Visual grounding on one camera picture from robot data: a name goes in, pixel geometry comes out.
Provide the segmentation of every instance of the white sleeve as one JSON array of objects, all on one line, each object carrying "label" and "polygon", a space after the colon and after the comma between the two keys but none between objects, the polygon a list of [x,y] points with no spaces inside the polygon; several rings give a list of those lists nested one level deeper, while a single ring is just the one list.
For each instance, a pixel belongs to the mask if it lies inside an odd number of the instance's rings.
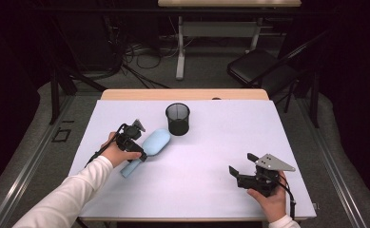
[{"label": "white sleeve", "polygon": [[288,215],[271,222],[268,224],[268,228],[300,228],[300,225]]},{"label": "white sleeve", "polygon": [[111,162],[99,156],[22,216],[13,227],[71,227],[84,205],[106,182]]}]

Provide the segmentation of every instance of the white paper sheet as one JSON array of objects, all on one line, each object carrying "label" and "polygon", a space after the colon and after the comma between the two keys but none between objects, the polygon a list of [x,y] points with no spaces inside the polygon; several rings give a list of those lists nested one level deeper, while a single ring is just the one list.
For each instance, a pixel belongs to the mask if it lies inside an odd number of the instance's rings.
[{"label": "white paper sheet", "polygon": [[[74,175],[107,139],[108,133],[139,119],[146,132],[167,129],[166,108],[178,101],[98,101],[69,174]],[[254,175],[246,157],[272,154],[297,169],[286,172],[297,201],[296,217],[316,213],[302,175],[271,101],[185,101],[190,129],[172,136],[156,157],[149,157],[127,178],[114,169],[104,188],[84,207],[84,218],[263,219],[259,204],[237,187],[231,165]]]}]

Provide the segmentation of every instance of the white table leg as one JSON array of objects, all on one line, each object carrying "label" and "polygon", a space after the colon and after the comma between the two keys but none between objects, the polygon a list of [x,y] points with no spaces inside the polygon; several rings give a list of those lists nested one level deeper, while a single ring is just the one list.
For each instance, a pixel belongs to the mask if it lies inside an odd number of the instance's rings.
[{"label": "white table leg", "polygon": [[176,80],[182,80],[184,78],[185,71],[185,50],[184,50],[184,22],[183,17],[179,16],[179,56],[178,56],[178,65],[176,69]]}]

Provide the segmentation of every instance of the light blue object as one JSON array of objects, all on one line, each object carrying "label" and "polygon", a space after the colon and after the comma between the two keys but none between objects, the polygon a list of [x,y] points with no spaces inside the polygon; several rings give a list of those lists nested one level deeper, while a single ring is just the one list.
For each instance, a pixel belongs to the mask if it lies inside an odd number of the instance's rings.
[{"label": "light blue object", "polygon": [[[170,140],[169,131],[165,129],[155,130],[143,142],[144,152],[146,152],[146,154],[149,157],[155,156],[164,148],[164,146],[169,142],[169,140]],[[128,165],[126,165],[126,167],[124,167],[120,171],[120,173],[123,175],[123,177],[127,178],[140,163],[141,160],[139,159],[133,160]]]}]

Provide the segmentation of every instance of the hand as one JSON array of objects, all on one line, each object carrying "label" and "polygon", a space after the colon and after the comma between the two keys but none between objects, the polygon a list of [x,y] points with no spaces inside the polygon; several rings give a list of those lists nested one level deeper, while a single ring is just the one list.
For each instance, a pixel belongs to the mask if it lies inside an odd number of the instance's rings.
[{"label": "hand", "polygon": [[[116,132],[110,132],[108,136],[107,142],[102,144],[101,148],[108,144],[112,139]],[[140,152],[125,152],[122,151],[116,144],[116,142],[112,142],[110,146],[102,153],[104,157],[110,160],[113,165],[113,168],[122,163],[126,160],[136,160],[141,157]]]},{"label": "hand", "polygon": [[[279,171],[279,174],[282,176],[280,183],[286,185],[284,172]],[[281,186],[277,186],[272,195],[267,198],[254,189],[247,189],[247,194],[252,196],[260,204],[268,222],[277,221],[286,215],[286,192]]]}]

